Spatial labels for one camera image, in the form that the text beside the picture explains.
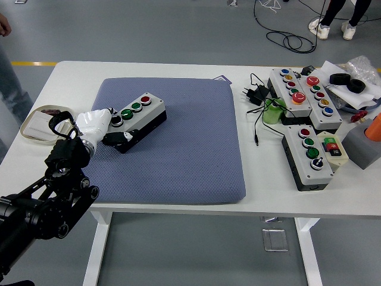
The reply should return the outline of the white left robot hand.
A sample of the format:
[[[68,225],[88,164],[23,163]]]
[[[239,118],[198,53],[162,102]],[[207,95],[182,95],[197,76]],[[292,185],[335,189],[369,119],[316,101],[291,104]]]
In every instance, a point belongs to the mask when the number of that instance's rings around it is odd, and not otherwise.
[[[107,146],[117,146],[132,142],[137,138],[137,129],[130,132],[108,133],[111,119],[112,115],[108,108],[80,113],[76,125],[84,145],[95,150],[99,142]]]

